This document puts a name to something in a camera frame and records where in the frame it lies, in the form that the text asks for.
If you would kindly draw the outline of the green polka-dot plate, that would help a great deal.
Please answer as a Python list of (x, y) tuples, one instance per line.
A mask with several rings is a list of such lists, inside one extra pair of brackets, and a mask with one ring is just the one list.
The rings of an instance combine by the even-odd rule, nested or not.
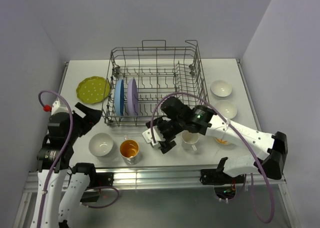
[(81, 81), (76, 88), (77, 98), (85, 104), (103, 102), (109, 95), (110, 84), (100, 76), (92, 76)]

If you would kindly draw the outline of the blue plastic plate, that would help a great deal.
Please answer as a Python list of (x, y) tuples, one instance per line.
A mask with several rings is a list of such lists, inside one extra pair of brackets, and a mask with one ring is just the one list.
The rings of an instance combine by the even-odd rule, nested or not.
[(114, 108), (117, 116), (124, 115), (124, 80), (121, 78), (117, 81), (115, 86), (115, 95), (114, 95)]

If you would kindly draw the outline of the lilac plastic plate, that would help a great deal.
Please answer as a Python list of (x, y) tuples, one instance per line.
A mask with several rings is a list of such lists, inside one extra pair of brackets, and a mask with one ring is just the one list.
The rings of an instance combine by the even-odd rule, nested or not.
[(136, 80), (132, 78), (127, 87), (127, 107), (131, 116), (138, 115), (138, 89)]

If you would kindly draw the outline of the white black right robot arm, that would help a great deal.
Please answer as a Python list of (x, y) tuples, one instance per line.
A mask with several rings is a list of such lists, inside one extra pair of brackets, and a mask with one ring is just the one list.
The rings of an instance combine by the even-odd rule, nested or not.
[(178, 98), (171, 96), (160, 106), (164, 116), (146, 123), (142, 133), (146, 143), (161, 150), (163, 154), (175, 145), (176, 135), (183, 131), (222, 139), (234, 145), (250, 147), (250, 154), (224, 157), (215, 169), (201, 171), (200, 182), (204, 185), (242, 183), (244, 174), (259, 172), (267, 178), (280, 180), (288, 154), (287, 136), (282, 132), (264, 133), (251, 129), (225, 117), (214, 110), (197, 105), (189, 108)]

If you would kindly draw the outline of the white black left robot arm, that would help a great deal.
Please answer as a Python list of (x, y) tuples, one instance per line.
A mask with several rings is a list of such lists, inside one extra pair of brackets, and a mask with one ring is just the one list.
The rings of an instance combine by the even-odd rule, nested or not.
[(52, 105), (48, 134), (37, 154), (38, 191), (32, 228), (70, 228), (83, 193), (98, 181), (94, 164), (77, 163), (71, 168), (70, 160), (74, 143), (100, 121), (102, 111), (81, 103), (75, 107), (84, 117), (58, 102)]

